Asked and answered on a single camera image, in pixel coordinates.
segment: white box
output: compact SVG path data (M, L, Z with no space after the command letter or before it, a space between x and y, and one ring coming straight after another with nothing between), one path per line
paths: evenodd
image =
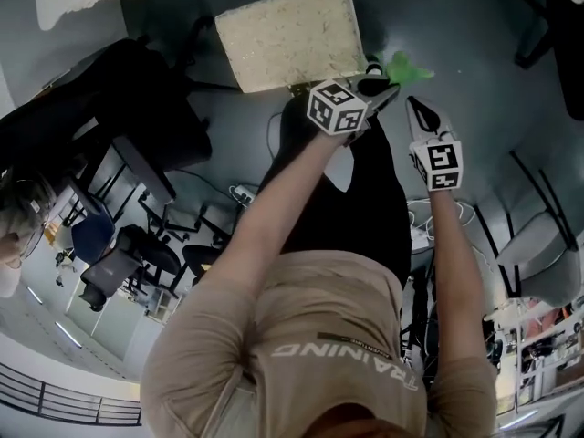
M324 81L310 90L307 116L329 135L359 131L368 104L339 83Z
M429 192L460 188L464 170L460 141L414 142L410 152Z

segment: railing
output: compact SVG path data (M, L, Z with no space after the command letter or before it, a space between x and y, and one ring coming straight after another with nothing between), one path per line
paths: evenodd
M59 422L109 427L141 426L136 401L108 399L59 388L0 363L0 403Z

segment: forearm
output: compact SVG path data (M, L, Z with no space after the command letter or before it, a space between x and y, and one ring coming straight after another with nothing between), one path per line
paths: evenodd
M450 192L430 193L440 336L440 363L486 356L483 282Z
M302 213L318 180L341 144L337 137L319 134L284 171L256 197L241 218L235 234L208 278L233 280L253 295L261 292L268 268Z

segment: beige t-shirt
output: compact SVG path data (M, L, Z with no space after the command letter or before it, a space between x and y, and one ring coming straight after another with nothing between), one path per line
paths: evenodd
M416 436L487 436L494 369L486 359L441 366L427 396L399 358L401 297L389 270L336 251L280 256L257 302L204 280L152 349L142 379L144 415L161 438L206 438L218 422L232 420L224 409L244 371L253 381L253 407L242 410L253 415L259 437L299 438L343 403ZM241 428L238 438L255 438Z

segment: person's right arm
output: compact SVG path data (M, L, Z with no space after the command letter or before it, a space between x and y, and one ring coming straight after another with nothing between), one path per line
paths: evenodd
M430 202L440 348L429 410L440 436L488 436L495 423L496 373L486 358L483 282L450 192L430 192Z

